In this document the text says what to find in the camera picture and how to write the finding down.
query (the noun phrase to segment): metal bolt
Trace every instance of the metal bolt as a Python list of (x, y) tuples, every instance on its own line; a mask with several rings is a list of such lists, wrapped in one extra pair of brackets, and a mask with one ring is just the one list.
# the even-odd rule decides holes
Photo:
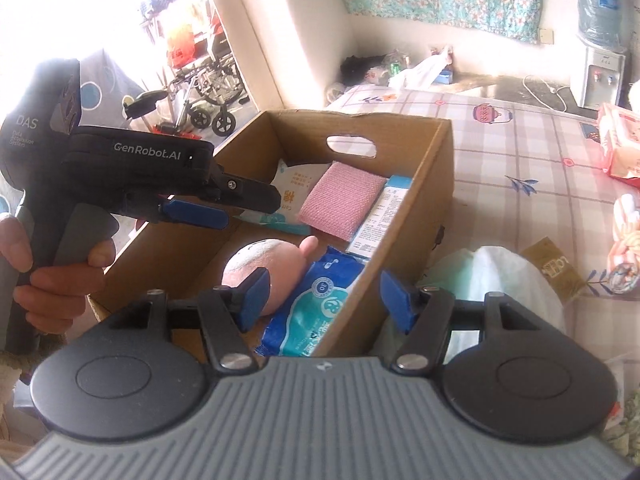
[(404, 354), (396, 360), (396, 364), (402, 370), (421, 370), (429, 364), (429, 360), (420, 354)]
[(251, 358), (246, 354), (225, 354), (220, 365), (227, 370), (244, 370), (251, 366)]

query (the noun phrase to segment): brown packet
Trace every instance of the brown packet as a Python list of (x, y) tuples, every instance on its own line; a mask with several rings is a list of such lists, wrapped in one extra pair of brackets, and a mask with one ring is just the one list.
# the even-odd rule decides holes
[(549, 238), (520, 252), (520, 256), (529, 260), (548, 281), (562, 304), (571, 301), (587, 284), (574, 269), (562, 251)]

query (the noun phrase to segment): plaid bedsheet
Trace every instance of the plaid bedsheet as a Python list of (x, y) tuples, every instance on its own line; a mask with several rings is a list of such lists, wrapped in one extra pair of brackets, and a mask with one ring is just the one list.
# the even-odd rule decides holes
[[(375, 86), (355, 87), (328, 109), (450, 119), (456, 186), (438, 254), (485, 245), (518, 253), (548, 236), (590, 282), (566, 308), (569, 334), (602, 359), (628, 354), (626, 362), (640, 370), (640, 291), (611, 295), (601, 285), (613, 244), (613, 203), (638, 191), (599, 169), (594, 121), (492, 99)], [(352, 149), (367, 155), (369, 146), (355, 141)]]

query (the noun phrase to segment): black circular cover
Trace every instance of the black circular cover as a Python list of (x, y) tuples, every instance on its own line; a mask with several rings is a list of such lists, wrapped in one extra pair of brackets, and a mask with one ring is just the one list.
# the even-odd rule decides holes
[(588, 433), (616, 397), (609, 369), (549, 330), (492, 335), (444, 367), (442, 387), (453, 408), (476, 427), (537, 444)]
[(46, 359), (31, 380), (35, 407), (60, 432), (141, 438), (180, 421), (204, 395), (202, 366), (170, 342), (144, 330), (89, 334)]

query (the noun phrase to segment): pistol grip handle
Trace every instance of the pistol grip handle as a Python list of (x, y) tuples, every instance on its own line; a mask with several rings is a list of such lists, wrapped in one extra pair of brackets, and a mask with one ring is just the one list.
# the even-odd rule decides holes
[(118, 221), (104, 209), (84, 203), (66, 211), (52, 208), (34, 218), (23, 201), (16, 216), (31, 240), (34, 265), (32, 270), (21, 274), (0, 256), (0, 351), (26, 355), (37, 349), (38, 333), (27, 322), (26, 311), (15, 303), (15, 287), (27, 285), (31, 272), (39, 267), (87, 261), (97, 243), (118, 231)]

